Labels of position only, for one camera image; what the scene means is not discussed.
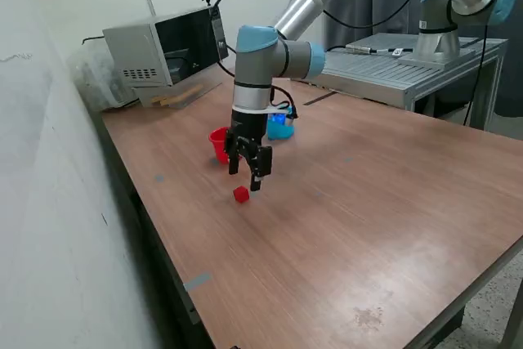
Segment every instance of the cable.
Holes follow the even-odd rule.
[[[100,38],[105,38],[104,36],[96,36],[96,37],[87,37],[85,39],[82,40],[82,45],[85,44],[86,41],[89,41],[89,40],[98,40]]]
[[[394,18],[397,14],[400,13],[401,10],[403,10],[403,8],[405,6],[407,6],[407,4],[409,4],[411,0],[405,0],[404,3],[400,6],[400,8],[398,8],[396,11],[394,11],[392,14],[390,14],[387,18],[385,18],[384,20],[381,20],[379,22],[376,22],[375,24],[370,24],[370,25],[349,25],[349,24],[346,24],[345,22],[339,20],[338,18],[336,18],[335,16],[333,16],[330,12],[324,10],[324,14],[330,18],[332,18],[334,21],[338,22],[340,25],[342,26],[345,26],[346,28],[349,28],[349,29],[370,29],[370,28],[374,28],[378,25],[382,25],[384,24],[385,22],[388,22],[389,20],[391,20],[392,18]]]
[[[226,72],[226,74],[229,74],[232,78],[236,76],[233,73],[231,73],[228,69],[226,69],[226,67],[220,61],[218,61],[217,64],[218,66],[220,66],[221,69],[223,69]]]
[[[290,95],[289,92],[287,92],[285,89],[283,89],[282,87],[278,87],[278,86],[275,86],[275,85],[272,85],[272,88],[274,90],[277,90],[278,92],[282,92],[287,98],[288,98],[288,101],[290,102],[290,105],[293,107],[293,112],[289,115],[291,119],[297,119],[297,110],[296,110],[296,106],[294,105],[294,100],[293,100],[293,97]]]
[[[346,47],[344,45],[335,45],[334,47],[330,47],[326,52],[331,52],[334,49],[345,49]]]
[[[474,82],[474,88],[472,89],[471,103],[468,105],[467,114],[463,121],[463,126],[467,125],[468,116],[471,114],[472,103],[474,102],[474,96],[476,95],[477,85],[480,82],[481,68],[483,67],[483,60],[485,60],[485,50],[487,48],[487,34],[489,32],[489,26],[485,25],[485,32],[483,33],[483,49],[481,50],[480,66],[477,69],[476,81]]]

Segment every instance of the black cable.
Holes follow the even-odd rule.
[[[330,18],[332,18],[333,20],[335,20],[336,22],[338,22],[340,25],[342,26],[345,26],[346,28],[350,28],[350,29],[370,29],[370,28],[374,28],[378,25],[382,25],[384,24],[385,22],[388,22],[389,20],[391,20],[392,18],[394,18],[397,14],[400,13],[401,10],[403,10],[403,8],[405,6],[407,6],[407,4],[409,4],[411,0],[405,0],[404,3],[400,6],[400,8],[398,8],[396,11],[394,11],[392,14],[390,14],[387,18],[385,18],[384,20],[381,20],[379,22],[376,22],[375,24],[370,24],[370,25],[361,25],[361,26],[358,26],[358,25],[349,25],[349,24],[346,24],[345,22],[339,20],[338,18],[336,18],[335,16],[333,16],[330,12],[324,10],[324,14]]]
[[[217,64],[220,66],[221,69],[223,69],[226,72],[226,74],[229,74],[232,78],[236,76],[233,73],[231,73],[228,69],[226,69],[226,67],[220,61],[218,61]]]
[[[120,106],[120,108],[127,108],[128,106],[136,104],[139,100],[139,98],[136,98],[135,100],[129,101],[127,104]]]
[[[105,38],[104,36],[96,36],[96,37],[87,37],[85,39],[82,40],[82,45],[85,44],[86,41],[90,41],[90,40],[99,40],[100,38]]]
[[[326,52],[331,52],[334,49],[345,49],[346,47],[344,45],[335,45],[334,47],[330,47]]]
[[[463,121],[463,126],[467,125],[468,116],[471,114],[471,108],[473,105],[472,103],[474,102],[474,96],[476,95],[477,85],[480,82],[481,68],[483,67],[483,60],[485,60],[485,51],[487,48],[487,34],[488,33],[489,33],[489,26],[485,25],[485,32],[483,33],[483,49],[481,50],[480,66],[477,69],[476,81],[474,82],[474,88],[472,89],[471,102],[468,105],[467,114],[465,115],[465,120]]]

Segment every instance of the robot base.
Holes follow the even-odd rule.
[[[472,59],[475,52],[472,49],[460,49],[459,56],[453,59],[445,60],[430,60],[430,59],[418,59],[415,53],[409,53],[406,56],[398,59],[400,65],[416,65],[418,67],[427,67],[428,69],[452,69],[462,63],[465,63]]]

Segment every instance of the blue tape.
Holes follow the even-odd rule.
[[[305,78],[314,78],[321,74],[325,67],[325,50],[318,44],[309,43],[311,45],[311,63],[309,64],[309,72]]]
[[[496,0],[489,18],[489,26],[503,23],[512,12],[516,0]]]
[[[197,276],[193,280],[183,284],[183,287],[186,289],[187,292],[189,292],[194,288],[198,288],[201,284],[209,281],[210,279],[211,275],[209,273],[203,273],[202,275]]]

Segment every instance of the wooden table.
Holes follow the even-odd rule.
[[[208,141],[231,83],[105,114],[218,349],[421,347],[523,245],[523,142],[283,81],[300,118],[246,204]],[[519,326],[519,319],[512,324]]]

